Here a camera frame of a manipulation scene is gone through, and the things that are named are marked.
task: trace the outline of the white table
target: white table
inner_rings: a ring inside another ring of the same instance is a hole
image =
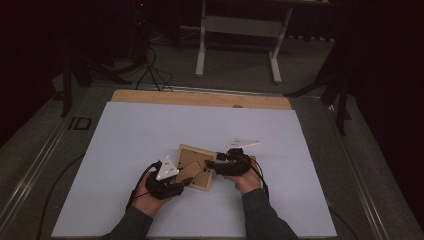
[[[296,234],[336,236],[294,111],[120,102],[107,104],[52,236],[96,237],[110,232],[148,165],[167,155],[176,159],[179,144],[222,152],[234,138],[261,141],[244,150],[257,157],[272,206]],[[149,238],[244,236],[240,193],[222,176],[213,177],[208,192],[186,188],[168,202],[148,234]]]

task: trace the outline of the metal frame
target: metal frame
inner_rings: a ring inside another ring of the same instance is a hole
[[[200,47],[197,56],[196,76],[203,76],[206,55],[205,36],[206,31],[209,31],[276,38],[277,43],[274,49],[269,52],[269,60],[274,82],[281,83],[282,80],[277,57],[280,52],[280,47],[283,43],[292,12],[293,8],[287,9],[283,22],[210,16],[206,14],[206,0],[202,0]]]

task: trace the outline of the person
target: person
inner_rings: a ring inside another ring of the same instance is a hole
[[[251,157],[253,166],[257,169],[256,158]],[[121,221],[100,240],[132,240],[144,239],[152,225],[153,219],[160,208],[170,199],[159,200],[147,192],[145,185],[147,173],[142,180],[138,195],[131,207],[126,211]],[[235,183],[235,187],[242,194],[243,211],[247,239],[299,239],[290,226],[272,208],[262,189],[259,176],[250,169],[242,176],[224,176]]]

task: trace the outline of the plywood piece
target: plywood piece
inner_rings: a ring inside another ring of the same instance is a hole
[[[193,177],[190,187],[197,188],[200,190],[208,191],[212,181],[213,170],[206,168],[205,160],[216,160],[216,152],[207,151],[204,149],[188,146],[181,144],[178,151],[178,169],[184,171],[188,168],[187,172],[196,171],[196,168],[200,168],[201,171]],[[186,178],[186,174],[178,174],[177,182],[180,182]]]
[[[182,169],[179,173],[178,173],[178,177],[175,180],[177,183],[182,182],[184,179],[187,178],[194,178],[197,176],[197,174],[199,174],[202,171],[202,167],[200,166],[199,162],[195,161],[192,162],[190,165],[188,165],[187,167],[184,167],[184,169]]]

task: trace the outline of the wooden board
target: wooden board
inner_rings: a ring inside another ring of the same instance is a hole
[[[243,107],[291,110],[284,97],[247,96],[216,93],[157,92],[141,90],[117,90],[112,102],[155,103],[171,105],[194,105],[214,107]]]
[[[177,175],[176,182],[193,177],[190,187],[208,191],[214,171],[206,168],[205,160],[215,161],[216,155],[216,152],[181,144],[178,150],[177,167],[182,170]]]

